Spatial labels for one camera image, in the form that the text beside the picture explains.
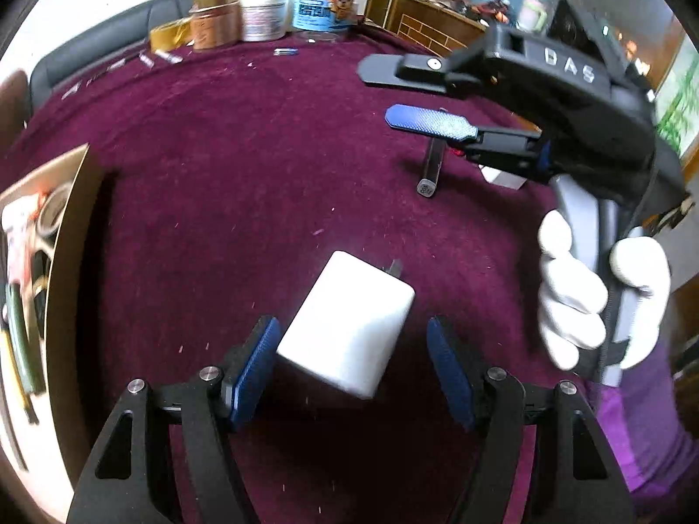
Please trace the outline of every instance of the cardboard box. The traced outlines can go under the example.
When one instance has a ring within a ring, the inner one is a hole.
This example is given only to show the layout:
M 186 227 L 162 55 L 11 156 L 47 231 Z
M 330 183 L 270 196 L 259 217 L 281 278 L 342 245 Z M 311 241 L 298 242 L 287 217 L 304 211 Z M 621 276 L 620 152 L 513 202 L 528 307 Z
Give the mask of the cardboard box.
M 0 423 L 0 481 L 32 522 L 65 522 L 73 488 L 90 453 L 76 371 L 76 313 L 83 245 L 103 172 L 87 145 L 42 165 L 0 195 L 9 202 L 73 181 L 55 241 L 50 268 L 44 333 L 38 338 L 33 306 L 24 306 L 29 340 L 41 355 L 46 391 L 30 397 L 39 419 L 31 425 L 11 393 L 12 371 L 0 357 L 8 408 L 27 471 L 18 467 Z

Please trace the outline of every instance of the screw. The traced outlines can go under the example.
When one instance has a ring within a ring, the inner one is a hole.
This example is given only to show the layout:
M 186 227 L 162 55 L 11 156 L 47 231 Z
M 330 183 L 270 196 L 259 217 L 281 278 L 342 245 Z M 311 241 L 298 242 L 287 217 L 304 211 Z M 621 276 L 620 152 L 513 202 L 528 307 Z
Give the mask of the screw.
M 214 378 L 218 378 L 218 373 L 218 366 L 205 366 L 199 371 L 199 378 L 208 382 L 214 380 Z
M 578 389 L 575 387 L 575 384 L 572 383 L 570 380 L 564 380 L 558 385 L 561 389 L 561 392 L 564 394 L 568 394 L 569 396 L 572 396 L 573 394 L 576 394 Z
M 145 388 L 145 382 L 140 378 L 132 380 L 127 386 L 127 390 L 132 394 L 138 394 L 143 388 Z
M 506 373 L 504 369 L 499 366 L 488 368 L 488 378 L 490 378 L 490 380 L 499 382 L 501 380 L 505 380 L 506 376 L 508 376 L 508 373 Z

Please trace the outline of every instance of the gloved hand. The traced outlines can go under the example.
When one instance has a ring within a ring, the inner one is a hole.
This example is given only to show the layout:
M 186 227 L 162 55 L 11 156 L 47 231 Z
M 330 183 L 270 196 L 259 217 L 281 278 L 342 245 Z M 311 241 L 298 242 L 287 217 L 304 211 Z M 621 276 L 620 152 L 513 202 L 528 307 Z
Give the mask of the gloved hand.
M 539 290 L 539 332 L 551 360 L 562 370 L 578 363 L 578 348 L 602 345 L 606 331 L 599 313 L 607 303 L 600 277 L 571 255 L 572 232 L 558 211 L 539 228 L 543 283 Z M 653 350 L 670 295 L 670 270 L 661 245 L 653 238 L 625 238 L 609 257 L 612 271 L 637 288 L 636 310 L 621 368 L 637 365 Z

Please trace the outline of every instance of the blue label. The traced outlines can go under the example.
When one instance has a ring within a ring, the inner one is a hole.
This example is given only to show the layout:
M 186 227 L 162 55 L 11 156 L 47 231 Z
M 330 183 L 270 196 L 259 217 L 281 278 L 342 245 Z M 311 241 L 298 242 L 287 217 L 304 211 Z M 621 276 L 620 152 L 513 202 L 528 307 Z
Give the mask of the blue label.
M 296 0 L 294 27 L 309 31 L 342 31 L 352 25 L 354 0 Z

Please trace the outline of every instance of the blue textured pad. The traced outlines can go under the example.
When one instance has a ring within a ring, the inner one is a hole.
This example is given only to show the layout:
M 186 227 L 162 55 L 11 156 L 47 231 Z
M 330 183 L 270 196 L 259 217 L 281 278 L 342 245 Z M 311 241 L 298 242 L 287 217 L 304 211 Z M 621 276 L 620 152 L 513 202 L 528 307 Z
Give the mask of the blue textured pad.
M 282 340 L 282 328 L 277 319 L 272 318 L 260 337 L 253 354 L 233 388 L 233 409 L 231 422 L 233 429 L 240 431 L 253 419 L 257 402 L 272 374 L 277 358 L 277 347 Z
M 386 122 L 394 130 L 464 141 L 478 136 L 478 128 L 466 118 L 440 110 L 394 104 L 386 111 Z
M 475 422 L 471 383 L 446 341 L 442 324 L 436 318 L 431 318 L 427 324 L 427 350 L 452 418 L 465 430 L 470 430 Z

